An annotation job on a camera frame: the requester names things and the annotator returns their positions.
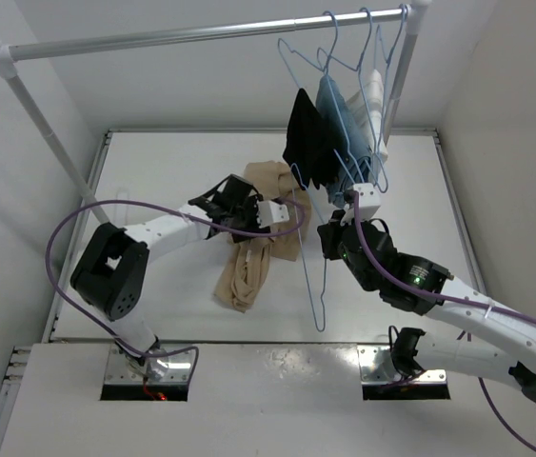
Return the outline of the beige t-shirt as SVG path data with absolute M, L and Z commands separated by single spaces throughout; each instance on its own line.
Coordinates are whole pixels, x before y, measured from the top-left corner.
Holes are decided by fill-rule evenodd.
M 300 188 L 287 164 L 275 161 L 249 163 L 243 177 L 266 199 L 283 197 L 302 205 L 301 210 L 291 208 L 289 220 L 273 226 L 274 231 L 294 227 L 301 214 L 305 215 L 305 221 L 294 233 L 275 238 L 251 238 L 232 246 L 231 255 L 216 283 L 214 296 L 221 305 L 239 312 L 246 312 L 254 304 L 273 258 L 290 262 L 297 260 L 312 214 L 309 194 Z

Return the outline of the light blue wire hanger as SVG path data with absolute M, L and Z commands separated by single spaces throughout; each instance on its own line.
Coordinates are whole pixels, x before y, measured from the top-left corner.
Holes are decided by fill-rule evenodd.
M 305 279 L 306 279 L 306 285 L 308 290 L 308 299 L 311 307 L 311 313 L 312 313 L 312 319 L 314 326 L 316 330 L 319 333 L 323 333 L 326 329 L 327 319 L 326 319 L 326 306 L 324 302 L 324 295 L 326 290 L 326 278 L 327 278 L 327 261 L 323 258 L 322 254 L 319 252 L 319 240 L 318 236 L 311 231 L 313 228 L 313 225 L 311 224 L 312 221 L 317 219 L 319 222 L 324 223 L 324 219 L 320 213 L 320 210 L 317 208 L 316 201 L 313 198 L 310 190 L 308 187 L 302 182 L 302 175 L 300 173 L 300 170 L 296 163 L 293 163 L 290 166 L 291 171 L 291 181 L 295 182 L 299 186 L 298 193 L 300 195 L 304 194 L 309 204 L 311 205 L 311 209 L 304 209 L 304 221 L 308 222 L 308 229 L 305 236 L 302 235 L 302 231 L 300 228 L 297 229 L 297 236 L 298 241 L 300 244 L 300 254 L 302 258 L 302 265 L 304 269 Z M 307 265 L 307 257 L 310 259 L 321 259 L 321 262 L 323 263 L 322 266 L 322 289 L 319 294 L 319 298 L 314 298 L 314 292 L 311 286 L 311 282 L 309 280 L 308 276 L 308 265 Z

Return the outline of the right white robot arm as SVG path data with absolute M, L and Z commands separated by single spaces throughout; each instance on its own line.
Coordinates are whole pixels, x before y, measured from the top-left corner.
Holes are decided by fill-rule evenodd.
M 401 311 L 459 328 L 453 343 L 420 328 L 401 328 L 390 360 L 403 378 L 445 369 L 516 388 L 536 404 L 536 319 L 475 290 L 447 268 L 394 247 L 381 219 L 344 222 L 336 210 L 317 232 L 328 260 L 341 260 L 361 288 Z

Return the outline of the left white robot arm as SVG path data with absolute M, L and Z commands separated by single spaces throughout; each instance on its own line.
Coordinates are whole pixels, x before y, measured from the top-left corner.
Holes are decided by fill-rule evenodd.
M 149 264 L 223 228 L 242 231 L 233 235 L 236 241 L 247 241 L 248 232 L 268 232 L 261 225 L 265 201 L 249 181 L 231 174 L 174 213 L 124 227 L 104 223 L 90 237 L 70 285 L 113 331 L 128 357 L 144 363 L 145 355 L 159 347 L 139 306 Z

